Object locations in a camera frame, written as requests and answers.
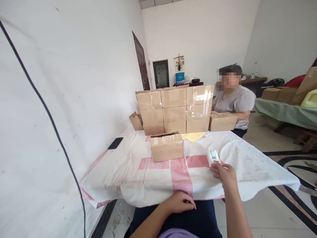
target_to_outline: dark pants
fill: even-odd
[[[197,210],[172,214],[165,221],[160,234],[171,229],[180,228],[198,237],[222,238],[218,229],[213,200],[195,201]],[[135,208],[133,220],[124,238],[130,237],[141,223],[154,211],[157,205]]]
[[[237,129],[237,128],[232,130],[233,133],[235,133],[237,136],[239,136],[241,138],[246,134],[247,131],[248,131],[248,129],[243,130],[243,129]]]

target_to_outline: black cable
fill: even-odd
[[[74,179],[75,179],[75,182],[76,182],[78,191],[79,191],[79,193],[80,193],[80,199],[82,200],[82,205],[83,205],[83,210],[84,210],[84,238],[86,238],[86,211],[85,211],[85,204],[84,204],[84,200],[83,200],[83,195],[82,195],[82,192],[81,192],[81,190],[80,190],[79,183],[78,183],[78,180],[77,180],[77,178],[76,178],[76,176],[75,176],[75,173],[74,173],[74,171],[73,171],[73,168],[72,168],[72,166],[71,166],[71,164],[70,164],[70,161],[69,161],[67,152],[66,152],[66,150],[65,150],[65,147],[64,147],[64,145],[63,145],[63,142],[62,142],[62,140],[61,140],[60,137],[59,137],[59,133],[58,133],[58,131],[57,131],[55,122],[54,122],[54,120],[53,120],[53,118],[52,118],[52,115],[51,115],[49,109],[47,108],[47,106],[46,106],[46,104],[45,104],[45,102],[44,102],[42,96],[40,95],[39,91],[36,89],[36,87],[35,87],[35,85],[33,84],[33,82],[32,82],[32,80],[31,80],[31,78],[30,78],[30,76],[29,76],[29,74],[28,74],[26,68],[24,67],[24,64],[23,64],[23,62],[22,62],[22,60],[21,60],[21,58],[20,58],[20,56],[19,56],[19,54],[18,54],[16,48],[14,47],[14,44],[12,43],[12,41],[11,41],[11,39],[10,39],[10,37],[9,37],[9,35],[8,35],[8,33],[7,33],[7,31],[6,31],[6,29],[4,28],[4,26],[3,26],[2,22],[1,22],[1,20],[0,20],[0,27],[1,27],[1,29],[2,29],[2,31],[3,31],[3,33],[4,33],[4,35],[6,36],[7,40],[9,41],[9,44],[10,44],[10,46],[11,46],[11,48],[12,48],[14,54],[16,55],[16,57],[17,57],[17,59],[18,59],[20,65],[21,65],[21,67],[22,67],[22,69],[23,69],[23,71],[24,71],[24,73],[25,73],[27,79],[29,80],[29,83],[31,84],[32,88],[33,88],[34,91],[36,92],[36,94],[37,94],[37,96],[39,97],[41,103],[43,104],[43,106],[44,106],[44,108],[45,108],[45,110],[46,110],[46,112],[47,112],[47,114],[48,114],[48,116],[49,116],[49,118],[50,118],[50,120],[51,120],[51,123],[52,123],[52,126],[53,126],[53,128],[54,128],[54,131],[55,131],[55,134],[56,134],[56,136],[57,136],[57,139],[58,139],[58,141],[59,141],[61,147],[63,148],[64,154],[65,154],[65,156],[66,156],[66,159],[67,159],[67,162],[68,162],[68,165],[69,165],[69,168],[70,168],[70,170],[71,170],[71,172],[72,172],[72,174],[73,174],[73,176],[74,176]]]

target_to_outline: ceiling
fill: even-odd
[[[155,7],[158,5],[163,5],[167,3],[172,3],[172,2],[179,2],[183,0],[139,0],[141,8],[149,8],[149,7]]]

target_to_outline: dark hair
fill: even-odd
[[[219,74],[227,74],[227,73],[235,73],[237,75],[241,75],[243,77],[242,68],[237,64],[228,65],[219,69]]]

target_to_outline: yellow bottle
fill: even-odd
[[[303,102],[300,105],[301,107],[317,108],[317,89],[310,91]]]

